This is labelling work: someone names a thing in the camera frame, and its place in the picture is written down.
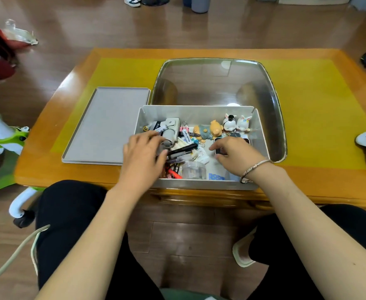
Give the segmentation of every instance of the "silver bangle bracelet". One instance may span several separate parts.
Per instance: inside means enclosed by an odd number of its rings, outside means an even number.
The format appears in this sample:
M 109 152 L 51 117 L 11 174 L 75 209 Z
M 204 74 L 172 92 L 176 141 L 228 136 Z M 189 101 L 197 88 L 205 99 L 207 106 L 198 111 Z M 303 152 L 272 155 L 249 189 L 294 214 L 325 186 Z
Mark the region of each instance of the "silver bangle bracelet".
M 251 180 L 246 180 L 246 181 L 243 181 L 244 177 L 252 170 L 256 169 L 258 166 L 260 166 L 261 164 L 264 164 L 265 162 L 271 162 L 270 160 L 263 160 L 261 162 L 258 162 L 257 164 L 251 166 L 249 169 L 247 169 L 245 171 L 245 173 L 243 173 L 243 175 L 241 176 L 241 179 L 240 179 L 240 183 L 248 183 L 248 182 L 252 182 Z

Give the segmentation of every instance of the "wooden floor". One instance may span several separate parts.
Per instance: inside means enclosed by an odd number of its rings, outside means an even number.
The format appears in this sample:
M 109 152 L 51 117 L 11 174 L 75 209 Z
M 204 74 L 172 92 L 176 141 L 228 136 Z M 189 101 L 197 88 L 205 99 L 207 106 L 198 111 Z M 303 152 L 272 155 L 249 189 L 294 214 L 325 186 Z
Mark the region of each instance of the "wooden floor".
M 181 0 L 157 8 L 130 8 L 123 0 L 0 0 L 0 26 L 7 18 L 34 30 L 40 42 L 19 54 L 16 75 L 0 84 L 0 112 L 17 126 L 33 126 L 62 80 L 93 47 L 341 48 L 354 60 L 366 52 L 366 13 L 346 5 L 212 0 L 209 13 L 198 15 L 182 8 Z M 33 230 L 17 229 L 7 213 L 22 189 L 0 191 L 0 266 Z M 264 214 L 140 204 L 128 226 L 130 246 L 160 286 L 246 299 L 267 266 L 240 268 L 230 249 Z M 33 299 L 36 293 L 26 248 L 0 278 L 0 299 Z

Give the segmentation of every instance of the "wooden coffee table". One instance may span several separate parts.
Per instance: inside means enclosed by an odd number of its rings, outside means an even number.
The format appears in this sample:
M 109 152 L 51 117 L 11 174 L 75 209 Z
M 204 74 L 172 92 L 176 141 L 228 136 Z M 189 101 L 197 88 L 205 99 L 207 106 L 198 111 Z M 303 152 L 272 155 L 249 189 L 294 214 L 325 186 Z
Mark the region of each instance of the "wooden coffee table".
M 285 168 L 316 204 L 366 208 L 366 151 L 355 137 L 366 131 L 366 73 L 340 50 L 119 50 L 94 49 L 66 77 L 26 140 L 16 182 L 47 187 L 73 179 L 109 189 L 119 166 L 64 164 L 61 155 L 98 86 L 152 89 L 161 65 L 174 58 L 256 60 L 268 71 L 286 128 Z M 261 190 L 151 189 L 169 203 L 267 207 Z

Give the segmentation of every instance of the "shoe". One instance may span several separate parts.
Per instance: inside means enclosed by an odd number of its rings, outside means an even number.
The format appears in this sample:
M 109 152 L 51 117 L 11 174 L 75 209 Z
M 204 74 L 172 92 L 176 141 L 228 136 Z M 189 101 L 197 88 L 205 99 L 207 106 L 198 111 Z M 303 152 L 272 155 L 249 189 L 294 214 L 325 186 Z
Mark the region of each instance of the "shoe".
M 256 232 L 256 228 L 254 228 L 248 235 L 246 235 L 244 238 L 240 239 L 236 243 L 234 243 L 232 252 L 233 257 L 236 260 L 237 264 L 241 267 L 248 267 L 251 264 L 255 263 L 254 260 L 252 260 L 248 254 L 248 248 L 250 246 L 250 243 L 252 240 L 254 240 L 254 234 Z
M 139 7 L 140 2 L 138 0 L 125 0 L 125 4 L 128 4 L 131 7 Z

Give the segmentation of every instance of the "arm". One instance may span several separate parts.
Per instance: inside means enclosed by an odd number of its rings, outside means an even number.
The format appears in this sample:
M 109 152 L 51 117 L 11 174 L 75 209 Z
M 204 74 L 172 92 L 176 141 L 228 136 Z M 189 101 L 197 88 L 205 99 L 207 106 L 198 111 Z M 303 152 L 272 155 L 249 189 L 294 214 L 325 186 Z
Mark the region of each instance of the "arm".
M 156 149 L 164 140 L 156 135 L 148 131 L 132 136 L 123 147 L 118 184 L 107 192 L 96 216 L 36 299 L 105 298 L 130 214 L 166 161 L 167 151 L 156 161 Z
M 265 159 L 240 138 L 226 137 L 209 149 L 230 172 L 241 176 Z M 286 171 L 265 163 L 246 178 L 257 183 L 275 208 L 301 262 L 325 299 L 366 299 L 366 249 L 326 216 L 292 182 Z

